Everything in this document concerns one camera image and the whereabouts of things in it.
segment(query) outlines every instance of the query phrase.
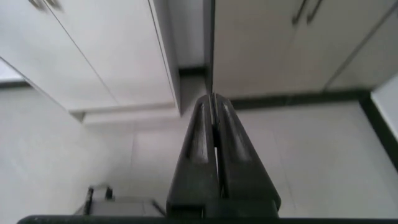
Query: dark floor trim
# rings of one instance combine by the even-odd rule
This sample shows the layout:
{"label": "dark floor trim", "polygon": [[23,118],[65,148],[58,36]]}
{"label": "dark floor trim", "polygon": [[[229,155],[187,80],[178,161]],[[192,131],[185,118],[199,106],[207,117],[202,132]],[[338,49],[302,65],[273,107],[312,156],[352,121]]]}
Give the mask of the dark floor trim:
{"label": "dark floor trim", "polygon": [[395,138],[394,134],[390,130],[386,121],[380,114],[377,106],[374,104],[370,95],[367,98],[362,100],[361,102],[362,110],[365,112],[368,117],[369,122],[371,123],[374,132],[378,136],[381,144],[387,152],[387,155],[390,157],[390,160],[396,170],[398,171],[398,142]]}
{"label": "dark floor trim", "polygon": [[354,89],[345,91],[329,91],[323,93],[300,93],[295,95],[276,95],[259,98],[232,99],[231,103],[236,110],[249,110],[281,106],[358,101],[365,99],[369,93],[370,90],[367,89]]}
{"label": "dark floor trim", "polygon": [[190,75],[205,75],[206,67],[205,66],[197,66],[197,67],[185,67],[179,68],[178,72],[180,76],[190,76]]}
{"label": "dark floor trim", "polygon": [[30,87],[30,85],[25,81],[0,83],[0,89],[17,88],[17,87]]}

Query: cabinet handle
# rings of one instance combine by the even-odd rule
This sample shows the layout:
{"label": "cabinet handle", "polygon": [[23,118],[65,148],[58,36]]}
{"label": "cabinet handle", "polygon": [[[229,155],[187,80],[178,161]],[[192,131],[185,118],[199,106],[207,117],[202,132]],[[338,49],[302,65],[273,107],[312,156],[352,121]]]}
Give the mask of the cabinet handle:
{"label": "cabinet handle", "polygon": [[303,0],[301,2],[300,9],[298,9],[298,12],[296,13],[296,15],[294,15],[294,17],[292,19],[293,26],[299,22],[301,14],[303,14],[303,9],[304,9],[306,3],[307,3],[307,0]]}
{"label": "cabinet handle", "polygon": [[61,6],[59,5],[57,0],[46,0],[47,3],[52,6],[55,9],[61,9]]}
{"label": "cabinet handle", "polygon": [[43,3],[41,2],[41,0],[37,0],[37,1],[35,1],[35,0],[28,0],[36,9],[38,9],[38,10],[44,10],[44,7],[43,7]]}
{"label": "cabinet handle", "polygon": [[321,6],[322,1],[323,0],[318,0],[317,5],[313,9],[313,11],[307,15],[307,24],[310,24],[313,21],[313,18],[317,14],[317,12],[319,10],[319,6]]}

